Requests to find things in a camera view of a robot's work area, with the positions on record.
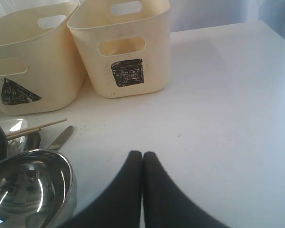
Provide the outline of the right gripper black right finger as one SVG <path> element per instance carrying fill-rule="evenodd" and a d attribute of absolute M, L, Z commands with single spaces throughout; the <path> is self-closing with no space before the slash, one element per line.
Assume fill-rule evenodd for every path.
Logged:
<path fill-rule="evenodd" d="M 180 190 L 154 152 L 143 156 L 142 193 L 146 228 L 227 227 Z"/>

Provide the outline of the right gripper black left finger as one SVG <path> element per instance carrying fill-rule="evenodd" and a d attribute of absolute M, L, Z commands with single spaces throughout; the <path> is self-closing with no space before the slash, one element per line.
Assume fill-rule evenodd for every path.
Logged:
<path fill-rule="evenodd" d="M 143 156 L 130 151 L 118 174 L 88 207 L 61 228 L 138 228 L 142 203 Z"/>

